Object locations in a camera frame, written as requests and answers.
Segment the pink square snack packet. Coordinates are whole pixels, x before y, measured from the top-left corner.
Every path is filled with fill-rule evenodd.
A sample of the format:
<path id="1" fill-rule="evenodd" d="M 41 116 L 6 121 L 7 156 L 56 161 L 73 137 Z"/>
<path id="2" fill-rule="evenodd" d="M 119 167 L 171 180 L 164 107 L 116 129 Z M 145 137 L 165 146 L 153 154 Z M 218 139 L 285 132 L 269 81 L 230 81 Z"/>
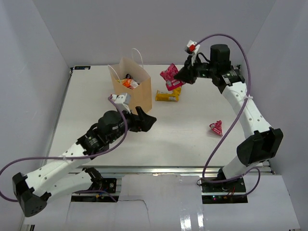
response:
<path id="1" fill-rule="evenodd" d="M 178 73 L 178 69 L 174 64 L 171 64 L 166 70 L 160 73 L 160 76 L 166 82 L 166 88 L 168 91 L 173 91 L 174 89 L 183 86 L 185 83 L 181 80 L 175 79 L 175 75 Z"/>

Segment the orange snack packet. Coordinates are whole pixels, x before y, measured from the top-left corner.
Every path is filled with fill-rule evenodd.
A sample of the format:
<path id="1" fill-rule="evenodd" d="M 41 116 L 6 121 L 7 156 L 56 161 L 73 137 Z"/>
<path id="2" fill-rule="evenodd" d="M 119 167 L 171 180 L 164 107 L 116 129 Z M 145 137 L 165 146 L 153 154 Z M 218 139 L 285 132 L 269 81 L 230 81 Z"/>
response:
<path id="1" fill-rule="evenodd" d="M 137 88 L 139 84 L 133 79 L 121 79 L 120 83 L 131 90 Z"/>

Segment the small red triangular snack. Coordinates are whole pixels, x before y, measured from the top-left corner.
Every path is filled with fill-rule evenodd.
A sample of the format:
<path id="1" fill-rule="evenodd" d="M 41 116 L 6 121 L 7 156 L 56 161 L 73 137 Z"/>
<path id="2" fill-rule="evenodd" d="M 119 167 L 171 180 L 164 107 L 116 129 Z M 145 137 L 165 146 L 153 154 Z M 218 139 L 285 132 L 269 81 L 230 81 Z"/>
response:
<path id="1" fill-rule="evenodd" d="M 215 123 L 212 123 L 209 125 L 210 129 L 217 135 L 219 136 L 223 136 L 223 132 L 222 132 L 222 121 L 218 120 Z"/>

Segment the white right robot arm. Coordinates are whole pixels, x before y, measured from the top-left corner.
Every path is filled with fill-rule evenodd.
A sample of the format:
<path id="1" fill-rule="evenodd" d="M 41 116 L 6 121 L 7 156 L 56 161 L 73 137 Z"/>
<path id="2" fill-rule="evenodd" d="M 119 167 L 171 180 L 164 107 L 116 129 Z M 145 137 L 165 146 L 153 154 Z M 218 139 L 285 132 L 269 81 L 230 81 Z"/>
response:
<path id="1" fill-rule="evenodd" d="M 193 84 L 197 78 L 209 78 L 219 92 L 229 102 L 240 122 L 245 140 L 236 148 L 236 156 L 222 167 L 211 183 L 217 182 L 223 192 L 235 186 L 237 178 L 259 163 L 275 157 L 283 139 L 283 132 L 273 128 L 262 116 L 239 68 L 234 68 L 230 61 L 230 49 L 226 44 L 210 47 L 210 58 L 201 62 L 200 46 L 189 41 L 186 47 L 188 58 L 184 67 L 175 75 L 176 80 Z"/>

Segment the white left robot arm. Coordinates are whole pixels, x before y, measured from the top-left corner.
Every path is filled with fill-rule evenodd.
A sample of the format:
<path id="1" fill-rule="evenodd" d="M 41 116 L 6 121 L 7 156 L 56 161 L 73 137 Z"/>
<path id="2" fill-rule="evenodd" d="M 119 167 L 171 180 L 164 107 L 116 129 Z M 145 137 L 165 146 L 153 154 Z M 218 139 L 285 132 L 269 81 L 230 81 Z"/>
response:
<path id="1" fill-rule="evenodd" d="M 95 154 L 106 152 L 109 145 L 126 131 L 148 132 L 156 118 L 136 107 L 136 114 L 127 111 L 107 111 L 85 135 L 77 139 L 63 155 L 27 174 L 13 176 L 13 191 L 25 217 L 41 212 L 49 202 L 79 191 L 101 192 L 109 184 L 93 167 L 78 174 L 75 168 L 94 159 Z"/>

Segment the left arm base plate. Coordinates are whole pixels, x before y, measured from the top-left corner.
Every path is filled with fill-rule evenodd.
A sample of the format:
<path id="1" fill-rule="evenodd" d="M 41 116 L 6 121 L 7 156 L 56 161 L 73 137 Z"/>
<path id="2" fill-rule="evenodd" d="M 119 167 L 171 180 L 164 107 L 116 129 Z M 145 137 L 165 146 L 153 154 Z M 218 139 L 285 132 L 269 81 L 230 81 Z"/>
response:
<path id="1" fill-rule="evenodd" d="M 90 191 L 94 193 L 78 193 L 71 197 L 72 202 L 97 202 L 97 203 L 116 203 L 118 196 L 116 196 L 116 178 L 104 178 L 103 182 L 98 185 L 91 186 Z"/>

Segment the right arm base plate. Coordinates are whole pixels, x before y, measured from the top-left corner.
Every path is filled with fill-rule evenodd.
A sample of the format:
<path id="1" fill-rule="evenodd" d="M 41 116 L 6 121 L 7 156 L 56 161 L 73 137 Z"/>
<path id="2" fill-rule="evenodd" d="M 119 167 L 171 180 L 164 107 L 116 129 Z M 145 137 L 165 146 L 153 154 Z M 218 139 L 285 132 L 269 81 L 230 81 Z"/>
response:
<path id="1" fill-rule="evenodd" d="M 227 183 L 207 183 L 199 179 L 197 185 L 201 187 L 204 205 L 248 203 L 243 178 Z"/>

